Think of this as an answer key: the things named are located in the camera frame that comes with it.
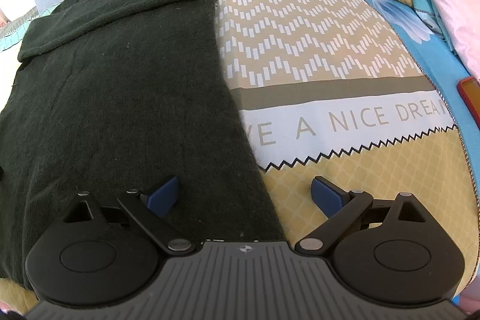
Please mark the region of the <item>red smartphone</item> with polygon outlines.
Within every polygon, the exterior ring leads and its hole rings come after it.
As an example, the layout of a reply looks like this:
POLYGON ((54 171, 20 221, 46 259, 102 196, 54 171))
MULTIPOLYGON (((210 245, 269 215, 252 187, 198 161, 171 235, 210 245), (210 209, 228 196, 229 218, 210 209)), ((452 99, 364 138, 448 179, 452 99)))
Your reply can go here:
POLYGON ((479 124, 480 119, 480 86, 479 82, 473 77, 461 79, 456 85, 457 91, 465 102, 470 114, 479 124))

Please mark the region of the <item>blue floral blanket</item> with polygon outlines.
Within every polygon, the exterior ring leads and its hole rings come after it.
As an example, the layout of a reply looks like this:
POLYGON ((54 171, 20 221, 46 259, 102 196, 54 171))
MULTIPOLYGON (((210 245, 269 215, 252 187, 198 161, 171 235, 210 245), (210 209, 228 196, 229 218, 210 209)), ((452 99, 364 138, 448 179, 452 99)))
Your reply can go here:
POLYGON ((419 12, 395 0, 365 1, 391 24, 419 68, 433 82, 443 99, 442 108, 450 110, 458 127, 473 176, 479 180, 479 128, 456 89, 456 83, 467 76, 464 66, 419 12))

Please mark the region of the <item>dark green knit sweater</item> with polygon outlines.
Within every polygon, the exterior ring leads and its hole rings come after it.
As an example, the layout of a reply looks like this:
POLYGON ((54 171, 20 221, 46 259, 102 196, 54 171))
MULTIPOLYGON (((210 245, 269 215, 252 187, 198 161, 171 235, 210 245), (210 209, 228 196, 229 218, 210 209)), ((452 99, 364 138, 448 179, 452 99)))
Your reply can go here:
POLYGON ((285 235, 217 47, 217 0, 64 0, 30 23, 1 111, 1 276, 80 192, 174 175, 168 221, 197 241, 285 235))

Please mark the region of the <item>patterned bed sheet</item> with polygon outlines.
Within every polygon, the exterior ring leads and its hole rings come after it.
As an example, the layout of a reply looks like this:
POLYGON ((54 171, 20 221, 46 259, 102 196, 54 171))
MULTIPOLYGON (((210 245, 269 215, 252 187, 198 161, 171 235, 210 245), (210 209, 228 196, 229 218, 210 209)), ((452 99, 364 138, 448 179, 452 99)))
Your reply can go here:
MULTIPOLYGON (((365 0, 217 0, 224 81, 281 241, 197 241, 152 190, 74 196, 1 275, 4 319, 477 319, 479 180, 450 110, 365 0), (351 200, 327 218, 323 176, 351 200)), ((181 185, 178 179, 178 202, 181 185)))

